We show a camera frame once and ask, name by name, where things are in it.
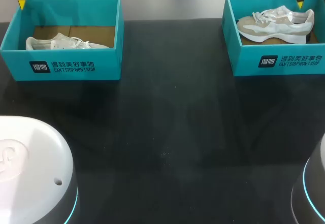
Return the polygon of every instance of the brown cardboard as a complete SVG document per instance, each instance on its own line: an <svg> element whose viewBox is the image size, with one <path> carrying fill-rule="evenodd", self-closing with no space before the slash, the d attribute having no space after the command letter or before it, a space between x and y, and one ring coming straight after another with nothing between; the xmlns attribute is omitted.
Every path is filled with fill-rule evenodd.
<svg viewBox="0 0 325 224"><path fill-rule="evenodd" d="M278 39L278 38L270 38L270 39L265 40L262 43L258 43L258 42L249 40L241 35L240 35L240 40L242 41L243 45L286 45L286 44L290 44L290 43L288 43L284 40ZM318 44L318 40L317 40L316 35L313 30L311 31L310 41L307 44Z"/></svg>
<svg viewBox="0 0 325 224"><path fill-rule="evenodd" d="M38 40L50 40L58 33L77 37L85 42L114 47L114 26L36 26L33 37Z"/></svg>
<svg viewBox="0 0 325 224"><path fill-rule="evenodd" d="M53 39L58 33L69 36L70 26L36 26L33 37L37 40Z"/></svg>

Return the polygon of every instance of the shoelace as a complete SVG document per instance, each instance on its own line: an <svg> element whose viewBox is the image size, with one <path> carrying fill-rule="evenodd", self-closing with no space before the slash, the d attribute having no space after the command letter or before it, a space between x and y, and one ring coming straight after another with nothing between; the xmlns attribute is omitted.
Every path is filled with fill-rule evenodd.
<svg viewBox="0 0 325 224"><path fill-rule="evenodd" d="M265 10L265 11L262 11L261 13L253 12L253 18L255 19L255 22L256 23L258 23L259 21L261 23L264 23L264 21L265 22L276 22L276 20L272 19L272 18L276 18L276 16L268 13L268 11L270 11L270 10L271 9Z"/></svg>
<svg viewBox="0 0 325 224"><path fill-rule="evenodd" d="M77 48L80 44L85 45L87 48L91 48L89 45L89 41L84 42L82 39L77 37L71 37L71 39L76 41L73 44L72 48Z"/></svg>

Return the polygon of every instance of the white sneaker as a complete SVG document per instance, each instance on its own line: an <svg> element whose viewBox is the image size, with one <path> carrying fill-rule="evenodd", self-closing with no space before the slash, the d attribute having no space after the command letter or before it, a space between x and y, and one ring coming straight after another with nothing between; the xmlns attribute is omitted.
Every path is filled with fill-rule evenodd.
<svg viewBox="0 0 325 224"><path fill-rule="evenodd" d="M29 37L26 40L26 50L68 50L68 49L109 49L105 45L83 42L79 38L69 38L58 33L51 40L37 40Z"/></svg>
<svg viewBox="0 0 325 224"><path fill-rule="evenodd" d="M287 7L252 13L253 16L239 19L239 33L255 42L279 38L288 43L305 44L306 36L314 26L314 12L292 12Z"/></svg>

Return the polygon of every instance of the yellow clip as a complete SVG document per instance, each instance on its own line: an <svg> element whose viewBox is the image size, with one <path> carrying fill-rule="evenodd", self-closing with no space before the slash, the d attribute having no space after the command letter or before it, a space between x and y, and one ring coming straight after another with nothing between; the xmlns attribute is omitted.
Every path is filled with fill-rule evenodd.
<svg viewBox="0 0 325 224"><path fill-rule="evenodd" d="M26 0L18 0L19 2L19 5L20 5L20 8L21 9L24 9L24 6L25 6L25 3L26 3Z"/></svg>
<svg viewBox="0 0 325 224"><path fill-rule="evenodd" d="M299 7L299 9L301 9L301 7L303 6L303 3L304 3L304 2L298 2L298 7Z"/></svg>

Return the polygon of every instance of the teal shoe box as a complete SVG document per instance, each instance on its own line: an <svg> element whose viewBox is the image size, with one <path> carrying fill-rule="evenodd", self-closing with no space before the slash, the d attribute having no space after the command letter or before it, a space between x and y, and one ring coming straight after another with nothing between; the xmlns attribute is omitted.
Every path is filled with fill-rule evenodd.
<svg viewBox="0 0 325 224"><path fill-rule="evenodd" d="M36 26L114 26L114 47L27 51L26 39ZM120 0L26 0L8 27L0 53L17 81L118 80L123 35Z"/></svg>
<svg viewBox="0 0 325 224"><path fill-rule="evenodd" d="M318 44L242 44L236 20L283 5L293 12L314 11ZM222 29L234 76L325 73L324 0L305 0L301 10L296 0L225 0Z"/></svg>

